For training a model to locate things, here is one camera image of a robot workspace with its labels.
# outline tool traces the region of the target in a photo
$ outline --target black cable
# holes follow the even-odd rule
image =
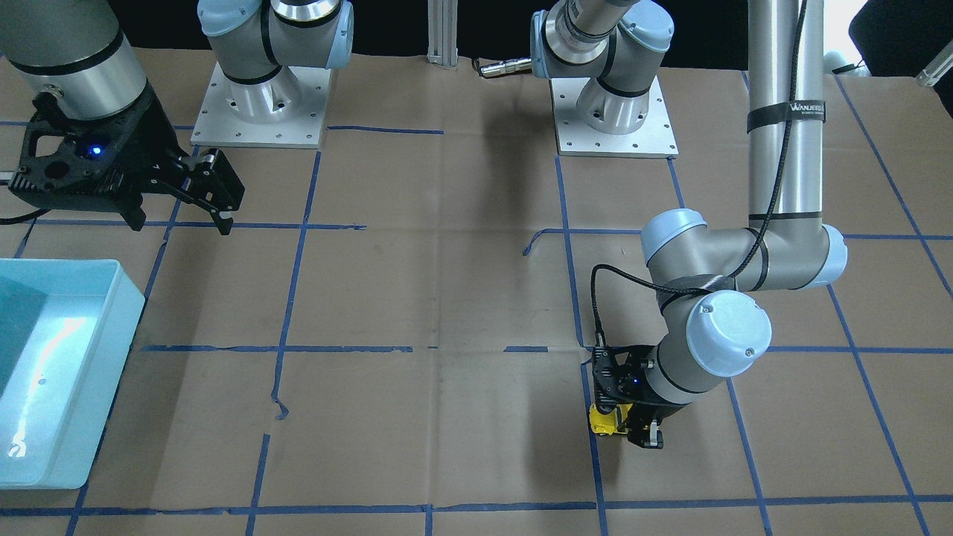
[[[656,292],[662,292],[664,294],[673,294],[676,296],[703,296],[706,294],[711,294],[712,292],[703,288],[674,288],[664,285],[657,285],[651,281],[646,281],[645,279],[638,278],[632,274],[623,272],[611,264],[597,264],[596,266],[593,266],[592,275],[589,277],[589,293],[593,302],[593,319],[596,323],[596,335],[605,334],[605,332],[602,331],[602,319],[598,315],[598,305],[596,303],[596,274],[599,272],[599,270],[608,270],[617,276],[621,276],[634,283],[638,283],[644,287],[648,287]]]
[[[794,50],[791,54],[791,80],[788,88],[788,101],[795,100],[795,93],[797,92],[798,87],[798,56],[801,54],[801,34],[804,30],[804,15],[807,13],[807,0],[801,0],[801,9],[798,13],[798,25],[795,28],[794,33]],[[755,243],[751,245],[751,249],[748,250],[748,255],[744,257],[744,260],[735,269],[734,272],[728,275],[729,278],[736,278],[745,268],[748,267],[748,264],[751,262],[751,259],[755,257],[755,254],[764,244],[764,235],[768,231],[768,223],[771,222],[771,216],[774,215],[775,205],[778,204],[778,197],[781,195],[781,180],[783,179],[784,174],[784,161],[787,158],[787,148],[788,143],[791,140],[791,119],[784,121],[784,138],[781,141],[781,154],[778,157],[778,173],[775,175],[774,189],[771,192],[771,201],[768,203],[768,210],[764,213],[764,221],[761,222],[761,228],[758,230],[758,235],[755,237]]]
[[[26,223],[31,219],[36,219],[49,212],[50,209],[40,209],[29,214],[17,217],[0,217],[0,225],[16,225],[17,223]]]

